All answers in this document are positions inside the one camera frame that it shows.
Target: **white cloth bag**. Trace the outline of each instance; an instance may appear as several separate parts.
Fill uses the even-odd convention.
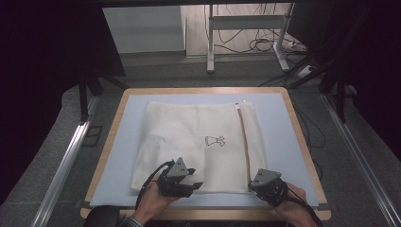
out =
[[[245,144],[248,145],[249,170]],[[186,167],[196,169],[186,180],[203,182],[195,193],[247,193],[249,178],[253,179],[258,168],[267,168],[265,153],[252,103],[176,105],[150,102],[131,188],[140,190],[158,166],[183,157]]]

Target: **wooden table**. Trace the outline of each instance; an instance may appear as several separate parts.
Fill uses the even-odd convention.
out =
[[[313,165],[310,157],[309,150],[307,148],[304,135],[301,131],[300,124],[296,117],[295,111],[292,107],[291,100],[288,92],[285,88],[281,87],[266,87],[266,88],[254,88],[254,87],[215,87],[215,88],[146,88],[146,89],[128,89],[124,92],[118,106],[117,112],[114,117],[112,127],[109,131],[109,135],[106,140],[106,144],[101,153],[100,159],[97,164],[97,168],[86,194],[85,201],[90,202],[103,170],[106,166],[107,159],[112,149],[113,141],[118,130],[118,125],[121,121],[121,117],[124,113],[126,103],[129,96],[134,95],[171,95],[171,94],[249,94],[249,93],[281,93],[286,103],[288,114],[291,119],[292,126],[295,130],[298,143],[300,145],[302,154],[305,159],[305,164],[308,169],[309,175],[312,179],[314,189],[316,191],[319,204],[327,204],[327,199],[323,193],[321,182],[319,181],[318,174]],[[82,208],[80,214],[83,218],[86,218],[90,212],[88,208]],[[121,210],[121,214],[132,214],[134,210]],[[315,210],[316,214],[321,220],[327,220],[331,218],[330,210]],[[182,208],[169,208],[164,211],[157,219],[173,220],[173,219],[184,219],[184,220],[279,220],[275,212],[272,209],[182,209]]]

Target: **metal frame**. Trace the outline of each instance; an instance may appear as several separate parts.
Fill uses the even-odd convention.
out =
[[[365,179],[366,184],[371,190],[375,200],[384,215],[384,218],[389,223],[391,227],[401,226],[401,218],[398,211],[395,209],[392,200],[384,189],[383,185],[380,183],[376,177],[374,171],[371,169],[369,163],[366,161],[363,152],[360,150],[357,142],[354,139],[352,133],[348,130],[346,124],[342,123],[341,119],[336,113],[336,105],[331,97],[331,95],[322,95],[323,101],[327,105],[327,109],[330,112],[334,123],[336,124],[345,144],[348,147],[352,157],[354,158],[360,173]]]
[[[41,206],[36,213],[35,218],[31,223],[31,227],[46,226],[50,219],[51,213],[56,205],[59,195],[64,187],[65,181],[67,180],[68,174],[73,166],[73,163],[77,157],[78,150],[82,144],[83,138],[88,131],[89,125],[92,122],[95,109],[100,98],[98,96],[93,96],[89,103],[89,115],[87,121],[79,125],[74,133],[74,136],[61,160],[59,168],[51,182],[49,188],[47,189],[44,199],[42,200]]]
[[[236,29],[280,29],[278,40],[273,45],[274,53],[284,72],[289,71],[286,58],[281,51],[286,35],[289,18],[294,4],[289,5],[285,15],[255,15],[255,16],[213,16],[213,5],[209,5],[209,44],[207,51],[207,72],[215,72],[215,53],[213,31]]]

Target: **zipper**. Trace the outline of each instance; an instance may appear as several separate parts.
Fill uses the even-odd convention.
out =
[[[239,103],[235,104],[235,108],[236,108],[236,111],[238,112],[239,121],[241,123],[241,129],[242,129],[242,138],[244,139],[245,159],[246,159],[246,165],[247,165],[247,180],[248,180],[247,183],[249,183],[251,181],[251,168],[250,168],[250,155],[248,152],[247,134],[245,132],[244,120],[242,118],[242,112],[241,112],[241,108],[239,107]]]

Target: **wrist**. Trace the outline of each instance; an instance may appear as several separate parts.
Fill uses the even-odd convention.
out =
[[[291,222],[295,227],[317,227],[315,221],[311,216],[306,216],[304,218],[299,218]]]
[[[145,225],[152,218],[151,214],[141,209],[136,210],[131,216],[139,221],[142,225]]]

